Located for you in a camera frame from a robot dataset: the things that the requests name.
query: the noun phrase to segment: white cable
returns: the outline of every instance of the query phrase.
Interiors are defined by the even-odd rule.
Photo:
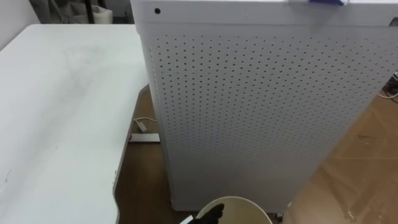
[[[135,120],[135,122],[137,122],[137,121],[139,121],[139,120],[141,120],[141,119],[147,119],[147,120],[149,120],[149,121],[157,122],[157,120],[152,119],[152,118],[147,118],[147,117],[136,118],[136,119],[134,119],[134,120]]]
[[[384,98],[384,99],[393,99],[393,98],[395,98],[395,97],[398,96],[398,93],[395,94],[394,96],[383,96],[383,95],[381,95],[381,94],[379,93],[379,96],[380,96],[381,98]]]

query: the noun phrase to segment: white bucket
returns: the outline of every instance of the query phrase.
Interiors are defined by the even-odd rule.
[[[267,214],[254,202],[235,196],[216,199],[200,210],[197,218],[201,218],[214,206],[223,203],[223,216],[219,224],[272,224]]]

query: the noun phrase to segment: wall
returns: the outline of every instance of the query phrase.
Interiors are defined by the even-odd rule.
[[[106,7],[113,11],[113,16],[125,16],[124,10],[129,0],[106,0]]]
[[[28,25],[39,23],[28,0],[0,0],[0,50]]]

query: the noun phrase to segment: white tabletop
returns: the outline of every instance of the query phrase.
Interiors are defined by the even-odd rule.
[[[115,223],[139,91],[135,27],[33,25],[0,52],[0,223]]]

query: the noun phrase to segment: cable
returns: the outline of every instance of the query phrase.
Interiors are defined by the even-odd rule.
[[[142,123],[142,122],[139,121],[139,120],[142,120],[142,119],[147,119],[147,120],[149,120],[149,121],[157,122],[155,119],[146,118],[146,117],[134,119],[133,121],[137,124],[138,128],[141,130],[142,133],[146,133],[146,132],[148,131],[148,129],[147,129],[147,127],[144,125],[144,123]]]
[[[134,120],[137,122],[137,121],[139,121],[139,120],[141,120],[141,119],[147,119],[147,120],[149,120],[149,121],[157,122],[157,120],[152,119],[152,118],[147,118],[147,117],[136,118],[136,119],[134,119]]]
[[[395,97],[398,96],[398,93],[395,94],[395,95],[392,95],[392,96],[383,96],[383,95],[381,95],[381,94],[379,93],[379,96],[380,96],[381,98],[384,98],[384,99],[393,99],[393,98],[395,98]]]

